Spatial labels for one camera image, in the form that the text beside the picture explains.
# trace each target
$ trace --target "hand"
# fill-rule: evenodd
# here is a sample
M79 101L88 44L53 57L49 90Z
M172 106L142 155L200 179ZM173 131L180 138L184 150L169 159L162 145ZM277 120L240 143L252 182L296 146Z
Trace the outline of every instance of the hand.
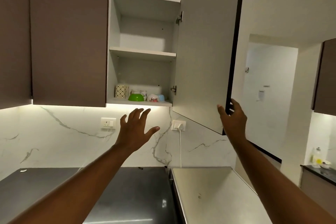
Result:
M145 110L140 117L143 110L143 108L134 109L129 114L127 122L125 121L127 117L126 114L120 119L120 132L115 145L123 147L125 150L128 150L130 154L139 150L141 146L148 142L150 137L160 129L160 127L154 127L147 133L144 133L147 115L151 110Z
M247 117L236 100L231 99L231 102L233 106L230 109L233 109L234 112L230 111L230 116L225 112L224 107L217 105L224 131L230 139L245 138Z

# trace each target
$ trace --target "brown cabinet door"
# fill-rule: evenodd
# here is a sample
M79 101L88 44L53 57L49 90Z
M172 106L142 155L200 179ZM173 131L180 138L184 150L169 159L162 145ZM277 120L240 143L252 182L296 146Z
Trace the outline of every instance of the brown cabinet door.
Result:
M33 103L106 106L108 0L30 0Z
M0 109L31 103L29 0L0 0Z
M323 43L314 111L336 116L336 39Z

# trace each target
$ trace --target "wall switch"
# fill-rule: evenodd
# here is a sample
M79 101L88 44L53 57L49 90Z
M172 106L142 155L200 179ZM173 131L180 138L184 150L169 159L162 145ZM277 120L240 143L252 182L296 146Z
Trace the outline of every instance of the wall switch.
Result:
M181 131L185 131L187 122L182 121L182 120L173 120L173 125L171 126L171 130L177 130L178 131L178 127L179 127L180 124L183 125L183 129Z
M115 126L117 125L116 122L117 122L116 118L101 118L100 128L104 128L104 129L115 128Z

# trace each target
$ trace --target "door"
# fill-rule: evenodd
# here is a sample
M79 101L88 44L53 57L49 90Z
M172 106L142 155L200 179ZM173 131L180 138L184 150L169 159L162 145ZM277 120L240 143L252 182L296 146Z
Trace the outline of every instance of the door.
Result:
M323 43L318 72L314 112L336 116L336 39Z
M0 0L0 109L31 103L29 0Z
M106 106L108 0L30 0L33 103Z
M217 133L229 109L242 0L181 0L173 111Z

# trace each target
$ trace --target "cabinet shelf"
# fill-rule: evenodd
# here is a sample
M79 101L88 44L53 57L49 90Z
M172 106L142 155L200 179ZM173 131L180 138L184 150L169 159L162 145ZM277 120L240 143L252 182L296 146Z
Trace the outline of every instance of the cabinet shelf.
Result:
M147 102L147 101L129 101L126 98L111 98L107 100L108 104L124 104L124 105L148 105L148 106L168 106L172 107L173 104L167 101L160 102Z
M158 52L150 50L139 50L127 47L110 47L110 51L119 57L150 60L150 61L166 61L170 62L176 59L176 53Z

